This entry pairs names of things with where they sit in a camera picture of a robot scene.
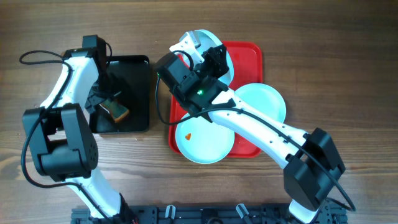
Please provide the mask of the orange green scrub sponge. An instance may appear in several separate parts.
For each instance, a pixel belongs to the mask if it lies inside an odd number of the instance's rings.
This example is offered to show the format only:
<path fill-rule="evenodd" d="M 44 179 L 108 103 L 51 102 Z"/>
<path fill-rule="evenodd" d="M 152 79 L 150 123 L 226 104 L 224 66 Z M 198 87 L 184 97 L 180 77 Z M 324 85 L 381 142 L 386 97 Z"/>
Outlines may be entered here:
<path fill-rule="evenodd" d="M 102 109 L 106 110 L 115 123 L 122 121 L 128 114 L 129 110 L 120 104 L 117 100 L 105 100 L 99 104 Z"/>

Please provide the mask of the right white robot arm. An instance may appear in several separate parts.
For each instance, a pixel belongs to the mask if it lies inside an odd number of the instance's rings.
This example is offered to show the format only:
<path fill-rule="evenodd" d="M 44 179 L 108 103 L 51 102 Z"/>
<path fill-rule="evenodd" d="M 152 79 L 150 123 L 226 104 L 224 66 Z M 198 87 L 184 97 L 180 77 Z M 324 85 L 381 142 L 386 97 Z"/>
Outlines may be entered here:
<path fill-rule="evenodd" d="M 242 100 L 219 79 L 229 70 L 224 45 L 209 48 L 200 63 L 189 55 L 186 65 L 178 53 L 169 52 L 155 64 L 158 79 L 191 118 L 224 126 L 275 160 L 292 198 L 289 213 L 301 223 L 313 222 L 331 189 L 343 190 L 338 179 L 346 168 L 331 136 L 320 128 L 307 133 L 288 126 Z"/>

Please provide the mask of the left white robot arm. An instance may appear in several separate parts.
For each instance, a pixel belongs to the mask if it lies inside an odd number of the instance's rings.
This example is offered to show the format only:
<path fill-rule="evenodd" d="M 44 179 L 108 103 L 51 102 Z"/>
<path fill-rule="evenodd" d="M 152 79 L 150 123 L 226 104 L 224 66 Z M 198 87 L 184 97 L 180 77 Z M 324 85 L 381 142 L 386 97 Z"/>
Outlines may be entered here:
<path fill-rule="evenodd" d="M 62 73 L 51 94 L 26 110 L 21 153 L 25 179 L 42 189 L 70 187 L 89 208 L 94 223 L 137 223 L 123 196 L 98 168 L 98 146 L 83 114 L 111 97 L 107 74 L 112 51 L 97 35 L 83 37 L 79 49 L 66 50 L 53 63 Z"/>

